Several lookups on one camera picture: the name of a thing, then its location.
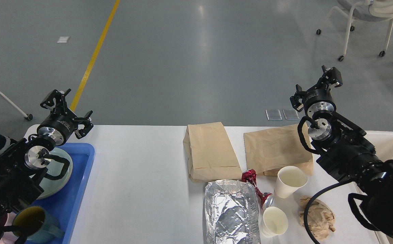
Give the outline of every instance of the gray floor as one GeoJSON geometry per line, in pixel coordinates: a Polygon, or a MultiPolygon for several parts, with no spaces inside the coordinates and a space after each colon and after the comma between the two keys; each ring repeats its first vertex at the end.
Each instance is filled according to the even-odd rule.
{"type": "MultiPolygon", "coordinates": [[[[54,88],[71,88],[71,103],[113,4],[0,0],[0,90],[35,117],[0,99],[0,133],[19,139],[40,123],[48,111],[39,103],[54,88]]],[[[315,34],[333,5],[121,0],[75,112],[94,110],[94,124],[289,125],[297,121],[268,121],[265,109],[291,108],[294,85],[309,88],[324,64],[342,72],[332,91],[339,113],[393,131],[393,33],[381,58],[387,22],[357,23],[338,62],[346,19],[335,13],[315,34]]]]}

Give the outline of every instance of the brown paper bag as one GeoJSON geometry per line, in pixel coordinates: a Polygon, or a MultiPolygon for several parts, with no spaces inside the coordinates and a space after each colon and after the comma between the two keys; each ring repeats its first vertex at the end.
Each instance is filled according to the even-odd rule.
{"type": "Polygon", "coordinates": [[[193,182],[241,179],[241,168],[221,122],[187,125],[183,145],[193,182]]]}
{"type": "MultiPolygon", "coordinates": [[[[307,127],[302,129],[310,145],[307,127]]],[[[307,175],[313,173],[312,154],[306,151],[299,140],[297,125],[271,128],[244,133],[247,168],[266,176],[277,176],[280,168],[294,165],[307,175]]]]}

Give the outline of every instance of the caster wheel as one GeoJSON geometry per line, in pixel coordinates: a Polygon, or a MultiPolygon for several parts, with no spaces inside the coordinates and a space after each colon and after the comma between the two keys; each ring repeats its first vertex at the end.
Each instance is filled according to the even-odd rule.
{"type": "Polygon", "coordinates": [[[26,119],[27,121],[31,121],[33,118],[34,118],[34,116],[30,113],[24,119],[26,119]]]}

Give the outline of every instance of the blue mug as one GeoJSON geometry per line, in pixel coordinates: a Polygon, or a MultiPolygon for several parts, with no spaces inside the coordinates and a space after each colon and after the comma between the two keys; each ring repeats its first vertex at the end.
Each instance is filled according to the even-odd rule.
{"type": "Polygon", "coordinates": [[[27,207],[19,212],[12,225],[26,230],[27,240],[34,243],[46,243],[54,238],[62,238],[64,231],[59,227],[59,221],[40,206],[27,207]]]}

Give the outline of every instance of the aluminum foil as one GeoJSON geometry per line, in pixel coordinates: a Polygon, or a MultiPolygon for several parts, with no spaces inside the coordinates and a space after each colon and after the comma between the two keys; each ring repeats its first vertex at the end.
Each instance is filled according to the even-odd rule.
{"type": "Polygon", "coordinates": [[[260,244],[255,188],[247,182],[218,180],[205,187],[208,244],[260,244]]]}

